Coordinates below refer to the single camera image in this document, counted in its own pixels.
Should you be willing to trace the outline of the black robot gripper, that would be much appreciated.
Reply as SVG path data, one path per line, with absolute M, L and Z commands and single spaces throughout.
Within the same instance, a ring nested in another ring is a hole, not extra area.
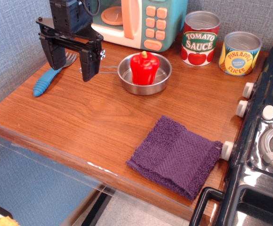
M 100 1 L 93 4 L 90 0 L 51 0 L 49 4 L 52 17 L 36 20 L 43 34 L 40 42 L 49 65 L 57 70 L 66 63 L 65 48 L 55 44 L 53 37 L 79 37 L 95 42 L 97 49 L 80 51 L 82 79 L 84 82 L 91 80 L 99 73 L 101 59 L 105 57 L 101 48 L 103 36 L 92 28 L 93 17 L 100 10 Z

